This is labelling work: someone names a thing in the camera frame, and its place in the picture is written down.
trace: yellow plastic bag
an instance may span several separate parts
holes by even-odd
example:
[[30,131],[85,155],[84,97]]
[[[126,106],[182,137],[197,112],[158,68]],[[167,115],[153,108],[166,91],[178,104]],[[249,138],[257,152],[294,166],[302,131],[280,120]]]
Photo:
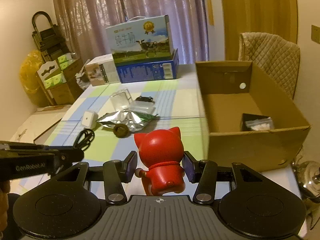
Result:
[[36,72],[42,64],[44,64],[44,61],[41,57],[41,52],[34,49],[23,61],[19,71],[19,78],[23,89],[29,96],[31,102],[39,107],[49,105],[48,100],[38,83],[38,79],[36,78]]

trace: red cat ear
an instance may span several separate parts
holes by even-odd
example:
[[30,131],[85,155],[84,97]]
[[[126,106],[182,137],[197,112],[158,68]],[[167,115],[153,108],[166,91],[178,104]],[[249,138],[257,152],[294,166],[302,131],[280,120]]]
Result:
[[181,139],[181,133],[180,133],[180,128],[179,127],[172,127],[172,128],[169,129],[169,131],[175,133]]
[[134,138],[134,142],[136,143],[136,146],[139,148],[142,140],[144,139],[144,137],[146,136],[146,133],[135,133],[133,135]]

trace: red cat figurine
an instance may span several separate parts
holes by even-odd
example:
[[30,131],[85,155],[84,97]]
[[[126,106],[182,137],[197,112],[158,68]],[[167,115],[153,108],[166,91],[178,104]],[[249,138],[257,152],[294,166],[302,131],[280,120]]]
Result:
[[180,166],[184,149],[179,127],[136,133],[134,141],[142,163],[149,168],[136,169],[146,195],[161,196],[164,193],[181,193],[185,189],[184,169]]

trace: pink curtain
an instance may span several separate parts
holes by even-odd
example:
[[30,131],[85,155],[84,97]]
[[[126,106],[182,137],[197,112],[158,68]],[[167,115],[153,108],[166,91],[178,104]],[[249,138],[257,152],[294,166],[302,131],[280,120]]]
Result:
[[57,21],[82,59],[110,53],[105,28],[135,16],[169,15],[181,64],[208,60],[203,0],[53,0]]

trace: red collar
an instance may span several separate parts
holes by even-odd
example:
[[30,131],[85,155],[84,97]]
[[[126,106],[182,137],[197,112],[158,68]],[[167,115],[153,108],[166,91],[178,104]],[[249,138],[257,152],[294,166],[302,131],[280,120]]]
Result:
[[153,168],[156,168],[156,167],[160,167],[160,166],[168,166],[168,165],[179,165],[180,166],[180,163],[178,162],[162,162],[162,163],[156,163],[156,164],[153,164],[149,167],[149,170],[153,169]]

